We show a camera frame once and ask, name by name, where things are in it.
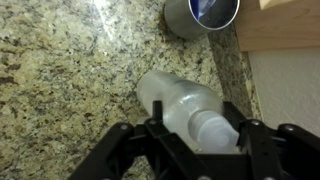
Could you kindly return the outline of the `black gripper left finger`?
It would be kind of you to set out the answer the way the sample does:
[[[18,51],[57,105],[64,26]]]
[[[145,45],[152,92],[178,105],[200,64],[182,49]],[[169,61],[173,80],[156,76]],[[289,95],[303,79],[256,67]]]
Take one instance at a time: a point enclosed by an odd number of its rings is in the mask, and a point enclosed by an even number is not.
[[[175,133],[164,126],[161,101],[143,124],[117,123],[89,152],[68,180],[121,180],[137,157],[144,156],[155,180],[196,180],[199,159]]]

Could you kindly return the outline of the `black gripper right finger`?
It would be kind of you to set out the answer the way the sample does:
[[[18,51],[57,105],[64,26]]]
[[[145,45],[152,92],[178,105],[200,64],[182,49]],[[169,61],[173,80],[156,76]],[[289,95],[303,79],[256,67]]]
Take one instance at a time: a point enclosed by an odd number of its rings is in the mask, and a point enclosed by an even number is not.
[[[223,155],[230,179],[320,180],[320,137],[291,123],[270,128],[246,118],[231,102],[223,116],[239,133],[239,154]]]

